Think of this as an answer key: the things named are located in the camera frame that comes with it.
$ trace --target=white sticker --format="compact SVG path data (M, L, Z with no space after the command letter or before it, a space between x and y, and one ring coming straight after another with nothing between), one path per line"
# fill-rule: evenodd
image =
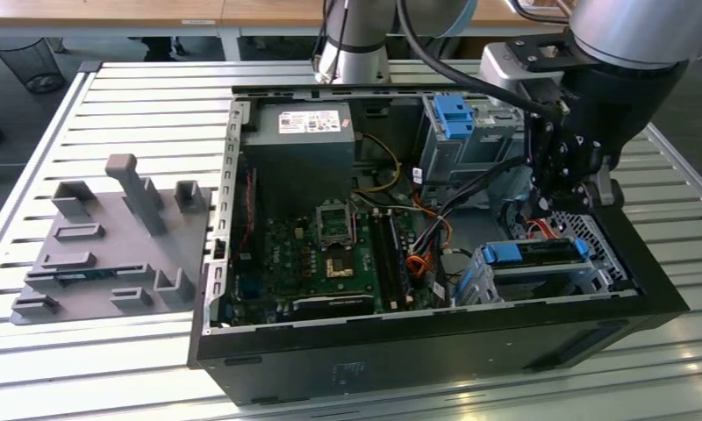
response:
M338 111L294 111L280 115L280 133L341 132Z
M215 25L215 20L189 19L189 20L183 20L183 25Z
M424 183L424 171L418 167L413 168L413 182L417 184Z
M493 117L477 118L477 125L495 125L497 121Z
M441 300L445 299L445 287L440 283L434 283L432 286L432 292L437 294Z

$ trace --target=table leg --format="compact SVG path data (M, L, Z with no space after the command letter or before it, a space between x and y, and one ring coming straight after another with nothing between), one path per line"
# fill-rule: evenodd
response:
M219 29L219 36L222 37L223 56L227 61L242 61L239 54L239 42L241 37L239 28L223 27Z

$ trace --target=metal rail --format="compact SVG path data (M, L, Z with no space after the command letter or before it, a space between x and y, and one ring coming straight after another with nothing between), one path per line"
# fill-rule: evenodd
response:
M479 62L460 67L476 73ZM393 74L397 82L444 82L414 61L396 62ZM218 195L230 86L313 82L304 62L110 63L79 76L0 215L0 419L702 418L702 180L655 128L625 148L615 177L694 311L572 369L238 408L209 375L186 368L190 312L7 322L59 180L118 189L103 176L106 158L135 153L161 189L186 175Z

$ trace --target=metal case frame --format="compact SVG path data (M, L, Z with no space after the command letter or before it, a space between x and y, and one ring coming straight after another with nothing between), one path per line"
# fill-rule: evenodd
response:
M234 88L217 238L229 244L242 126L250 99L344 100L464 92L452 85ZM473 380L521 371L572 367L631 333L656 328L688 311L659 262L620 208L595 221L635 279L639 295L484 309L396 313L345 323L222 328L209 303L225 291L226 259L213 259L199 282L190 367L205 368L237 404L278 403L374 389Z

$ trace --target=motherboard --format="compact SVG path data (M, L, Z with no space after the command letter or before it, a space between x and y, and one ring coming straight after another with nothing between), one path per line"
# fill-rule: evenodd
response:
M259 325L432 308L432 292L409 279L409 211L360 211L329 201L312 215L270 219L261 270L238 275L227 318Z

